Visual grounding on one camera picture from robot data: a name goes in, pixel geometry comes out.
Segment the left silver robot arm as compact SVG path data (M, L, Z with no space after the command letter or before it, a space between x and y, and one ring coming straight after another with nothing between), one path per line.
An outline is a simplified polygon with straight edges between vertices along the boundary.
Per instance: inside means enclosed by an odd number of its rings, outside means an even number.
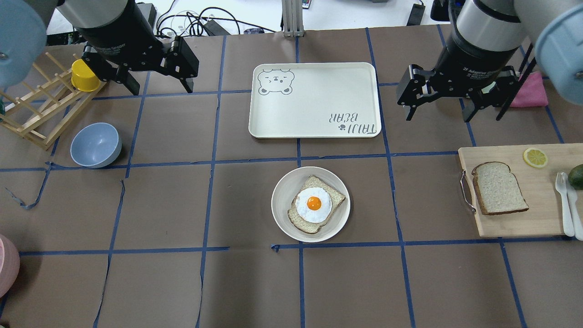
M57 10L86 40L82 60L98 79L124 85L133 95L140 85L132 71L155 71L194 88L199 60L181 36L156 38L133 0L3 0L1 87L21 83L46 45L46 28Z

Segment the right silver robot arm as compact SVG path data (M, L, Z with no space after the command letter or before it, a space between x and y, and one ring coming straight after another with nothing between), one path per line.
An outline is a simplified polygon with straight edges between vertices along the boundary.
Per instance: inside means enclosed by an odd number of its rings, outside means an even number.
M537 65L568 102L582 104L580 0L442 0L452 31L431 70L412 64L396 98L412 120L442 97L468 97L462 116L498 107L500 120Z

